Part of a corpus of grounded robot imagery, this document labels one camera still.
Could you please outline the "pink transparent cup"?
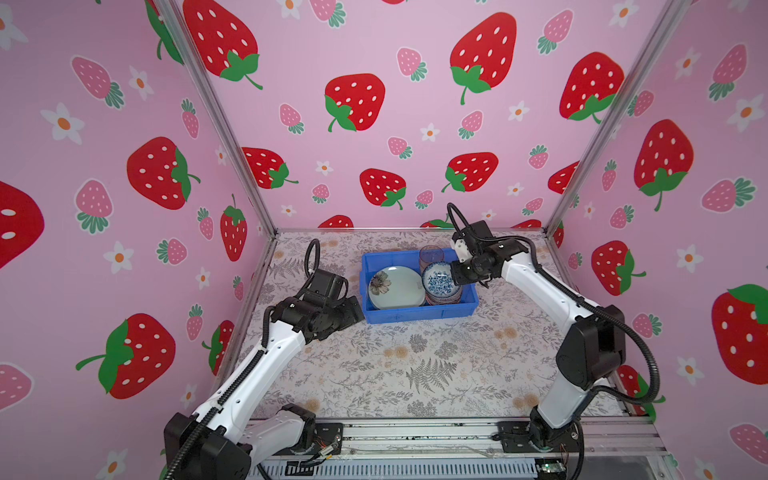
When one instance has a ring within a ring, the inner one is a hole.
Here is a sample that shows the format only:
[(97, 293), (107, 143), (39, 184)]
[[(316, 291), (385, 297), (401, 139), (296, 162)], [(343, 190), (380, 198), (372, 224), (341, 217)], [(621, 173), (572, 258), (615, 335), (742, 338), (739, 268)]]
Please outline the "pink transparent cup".
[(421, 270), (428, 266), (445, 260), (444, 249), (437, 245), (426, 245), (419, 251), (419, 265)]

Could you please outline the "blue plastic bin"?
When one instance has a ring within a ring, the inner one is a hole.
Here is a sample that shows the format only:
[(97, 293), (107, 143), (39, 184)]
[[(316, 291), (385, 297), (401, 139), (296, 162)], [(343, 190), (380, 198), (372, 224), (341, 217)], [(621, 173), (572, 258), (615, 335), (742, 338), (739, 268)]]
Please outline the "blue plastic bin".
[(362, 271), (360, 277), (360, 296), (362, 310), (369, 324), (388, 324), (397, 322), (437, 320), (472, 316), (478, 307), (479, 299), (474, 285), (465, 286), (457, 303), (429, 305), (426, 300), (419, 306), (404, 306), (402, 308), (379, 308), (373, 302), (374, 295), (368, 292), (368, 287), (374, 276), (381, 270), (388, 275), (392, 268), (403, 267), (413, 271), (417, 276), (416, 284), (422, 286), (420, 269), (420, 252), (418, 250), (374, 252), (362, 255)]

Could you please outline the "dark striped bottom bowl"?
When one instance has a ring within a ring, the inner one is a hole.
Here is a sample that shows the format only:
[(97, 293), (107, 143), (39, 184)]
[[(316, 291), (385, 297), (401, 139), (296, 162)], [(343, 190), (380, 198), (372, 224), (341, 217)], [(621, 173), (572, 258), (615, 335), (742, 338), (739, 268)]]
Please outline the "dark striped bottom bowl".
[(462, 291), (459, 290), (455, 294), (446, 297), (436, 296), (429, 291), (426, 292), (426, 301), (429, 305), (452, 305), (461, 302)]

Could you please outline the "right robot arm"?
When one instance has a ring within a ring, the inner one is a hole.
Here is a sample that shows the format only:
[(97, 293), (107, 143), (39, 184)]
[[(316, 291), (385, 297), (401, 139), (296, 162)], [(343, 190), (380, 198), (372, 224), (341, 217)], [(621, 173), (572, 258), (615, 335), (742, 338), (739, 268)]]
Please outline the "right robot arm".
[(562, 284), (541, 266), (532, 247), (501, 243), (472, 253), (457, 243), (453, 250), (458, 257), (451, 263), (456, 284), (502, 279), (533, 300), (564, 334), (554, 384), (532, 409), (527, 428), (532, 447), (548, 451), (577, 427), (595, 396), (615, 392), (604, 378), (626, 357), (623, 314), (613, 306), (594, 305)]

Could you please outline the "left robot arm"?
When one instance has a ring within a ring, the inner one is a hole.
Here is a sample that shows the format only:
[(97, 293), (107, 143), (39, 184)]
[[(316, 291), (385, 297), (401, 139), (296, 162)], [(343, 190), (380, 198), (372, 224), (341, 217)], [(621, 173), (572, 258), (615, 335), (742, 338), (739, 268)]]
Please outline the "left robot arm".
[(267, 391), (304, 347), (364, 319), (358, 299), (305, 301), (289, 297), (264, 312), (260, 346), (191, 415), (164, 428), (166, 479), (244, 479), (251, 467), (286, 449), (313, 448), (316, 415), (293, 403), (255, 425), (248, 422)]

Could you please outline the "green flower plate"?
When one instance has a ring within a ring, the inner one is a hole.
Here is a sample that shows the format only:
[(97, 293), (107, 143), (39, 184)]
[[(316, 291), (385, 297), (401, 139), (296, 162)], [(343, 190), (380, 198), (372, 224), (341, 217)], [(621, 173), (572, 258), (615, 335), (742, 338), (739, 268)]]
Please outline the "green flower plate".
[(426, 300), (421, 275), (406, 266), (379, 270), (369, 281), (368, 298), (379, 310), (420, 307)]

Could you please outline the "green lit circuit board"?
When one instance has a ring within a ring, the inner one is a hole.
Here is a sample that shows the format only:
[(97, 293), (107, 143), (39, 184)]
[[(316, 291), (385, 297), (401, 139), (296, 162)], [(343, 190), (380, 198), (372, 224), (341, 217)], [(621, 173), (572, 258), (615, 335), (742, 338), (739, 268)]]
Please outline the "green lit circuit board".
[(567, 467), (560, 461), (536, 459), (535, 467), (538, 479), (565, 480), (567, 478)]

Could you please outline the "blue floral small bowl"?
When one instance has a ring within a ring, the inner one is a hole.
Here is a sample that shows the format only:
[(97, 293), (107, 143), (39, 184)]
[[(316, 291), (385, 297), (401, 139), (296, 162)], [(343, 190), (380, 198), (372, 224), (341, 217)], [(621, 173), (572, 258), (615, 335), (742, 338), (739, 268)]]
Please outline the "blue floral small bowl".
[(446, 297), (455, 294), (462, 287), (458, 285), (452, 276), (451, 265), (447, 262), (434, 263), (422, 272), (422, 284), (425, 291)]

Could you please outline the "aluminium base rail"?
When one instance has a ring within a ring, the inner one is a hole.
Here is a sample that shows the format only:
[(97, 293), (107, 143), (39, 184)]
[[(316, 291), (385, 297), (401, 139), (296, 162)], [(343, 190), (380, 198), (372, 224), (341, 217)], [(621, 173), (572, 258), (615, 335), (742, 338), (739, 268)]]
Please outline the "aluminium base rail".
[(545, 452), (521, 417), (319, 418), (311, 450), (282, 450), (244, 479), (538, 479), (536, 459), (560, 461), (566, 479), (683, 476), (644, 418), (584, 418)]

